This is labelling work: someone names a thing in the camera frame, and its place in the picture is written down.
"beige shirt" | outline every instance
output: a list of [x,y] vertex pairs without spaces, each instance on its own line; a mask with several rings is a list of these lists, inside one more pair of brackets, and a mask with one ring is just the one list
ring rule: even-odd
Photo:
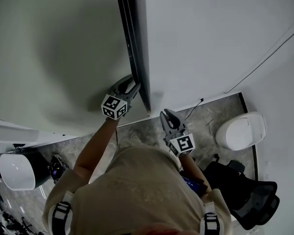
[[120,235],[159,222],[199,232],[204,202],[212,200],[225,234],[232,230],[230,212],[218,189],[201,200],[180,176],[176,161],[167,152],[146,145],[118,151],[105,174],[91,184],[66,170],[46,201],[46,227],[49,210],[62,201],[66,191],[74,193],[73,234]]

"gray floor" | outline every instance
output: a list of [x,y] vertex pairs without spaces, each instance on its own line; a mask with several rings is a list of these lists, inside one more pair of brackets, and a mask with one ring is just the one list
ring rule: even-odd
[[[181,111],[181,114],[186,117],[191,110],[192,109]],[[196,149],[192,152],[192,156],[201,169],[204,170],[213,160],[213,155],[217,153],[220,156],[220,162],[225,165],[233,159],[242,162],[246,166],[245,175],[254,179],[254,163],[251,147],[241,151],[230,151],[220,148],[215,142],[215,134],[218,128],[224,122],[243,113],[243,107],[238,95],[229,96],[198,106],[192,112],[191,116],[187,119],[187,126],[190,133],[193,134],[196,143]],[[117,136],[114,134],[111,139],[99,166],[96,168],[90,180],[91,182],[104,173],[117,150],[117,144],[130,139],[132,135],[138,135],[143,143],[168,150],[162,140],[164,138],[164,132],[159,118],[119,127],[117,129]],[[91,137],[92,135],[88,135],[73,140],[46,145],[39,147],[38,151],[48,160],[50,160],[52,154],[59,153],[67,161],[68,165],[73,167],[77,156]],[[32,191],[11,191],[2,182],[0,183],[0,194],[4,200],[3,207],[17,219],[20,220],[21,217],[24,216],[33,227],[39,231],[44,231],[45,229],[41,222],[41,216],[45,204],[45,197],[43,196],[42,190],[47,197],[53,186],[53,181],[48,180],[42,185],[41,189],[37,188]]]

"office chair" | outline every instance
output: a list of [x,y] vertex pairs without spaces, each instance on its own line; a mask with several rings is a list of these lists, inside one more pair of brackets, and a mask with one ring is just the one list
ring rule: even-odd
[[220,189],[230,213],[244,229],[266,224],[279,205],[277,184],[249,179],[241,163],[232,160],[223,165],[218,159],[204,170],[211,188]]

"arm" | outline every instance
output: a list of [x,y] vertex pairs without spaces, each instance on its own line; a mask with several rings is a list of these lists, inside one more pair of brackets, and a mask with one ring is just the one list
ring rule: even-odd
[[89,181],[97,167],[118,122],[119,119],[108,118],[79,154],[73,170],[85,181]]
[[187,155],[179,157],[179,159],[180,159],[182,168],[184,169],[185,173],[192,175],[194,177],[200,178],[204,181],[204,184],[207,186],[205,193],[209,194],[212,191],[211,186],[210,186],[209,182],[207,181],[207,179],[205,178],[202,171],[200,170],[200,168],[193,161],[192,157],[189,154],[187,154]]

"black chair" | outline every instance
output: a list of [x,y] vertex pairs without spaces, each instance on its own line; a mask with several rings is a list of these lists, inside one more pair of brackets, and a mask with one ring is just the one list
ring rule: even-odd
[[244,166],[236,161],[228,165],[211,162],[204,170],[211,188],[220,189],[222,196],[241,226],[250,230],[264,225],[276,212],[279,198],[275,195],[275,182],[262,182],[246,178]]

